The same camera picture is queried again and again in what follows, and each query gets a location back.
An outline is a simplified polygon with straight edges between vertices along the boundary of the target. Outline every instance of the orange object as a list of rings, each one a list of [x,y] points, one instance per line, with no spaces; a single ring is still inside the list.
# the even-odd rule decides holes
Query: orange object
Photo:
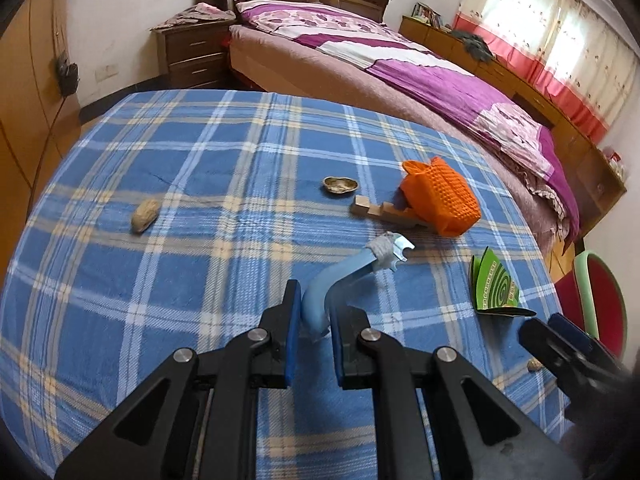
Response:
[[[406,160],[400,184],[407,202],[440,236],[455,237],[480,219],[480,206],[466,180],[439,156],[431,164]]]

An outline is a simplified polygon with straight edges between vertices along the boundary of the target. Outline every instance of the wall socket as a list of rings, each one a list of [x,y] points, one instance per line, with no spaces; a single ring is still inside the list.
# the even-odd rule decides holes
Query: wall socket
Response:
[[[104,81],[105,79],[115,76],[118,72],[119,69],[116,64],[101,66],[95,71],[95,82],[99,83]]]

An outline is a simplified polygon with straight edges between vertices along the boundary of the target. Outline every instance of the curtain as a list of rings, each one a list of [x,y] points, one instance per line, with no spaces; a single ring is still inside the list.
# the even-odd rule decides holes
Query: curtain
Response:
[[[454,28],[482,36],[594,142],[617,117],[638,69],[636,54],[580,0],[463,0]]]

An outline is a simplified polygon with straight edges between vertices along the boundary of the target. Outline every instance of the silver bolt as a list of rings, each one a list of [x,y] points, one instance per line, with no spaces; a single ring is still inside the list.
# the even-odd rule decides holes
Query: silver bolt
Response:
[[[193,350],[190,348],[178,348],[174,352],[174,361],[177,363],[188,363],[193,359]]]
[[[255,342],[264,341],[265,339],[267,339],[268,335],[268,332],[263,328],[252,328],[247,334],[249,339]]]
[[[380,330],[376,330],[375,328],[365,328],[360,332],[360,337],[363,338],[364,341],[371,343],[379,340],[381,336]]]
[[[456,360],[456,357],[458,357],[458,353],[453,348],[450,348],[448,346],[438,348],[436,355],[438,356],[438,359],[446,363],[452,363]]]

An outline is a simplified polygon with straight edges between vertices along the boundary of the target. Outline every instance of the green folded paper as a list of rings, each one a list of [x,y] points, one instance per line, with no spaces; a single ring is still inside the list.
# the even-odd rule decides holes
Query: green folded paper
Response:
[[[478,314],[535,316],[518,306],[520,290],[495,253],[487,247],[482,258],[471,257],[469,267],[471,301]]]

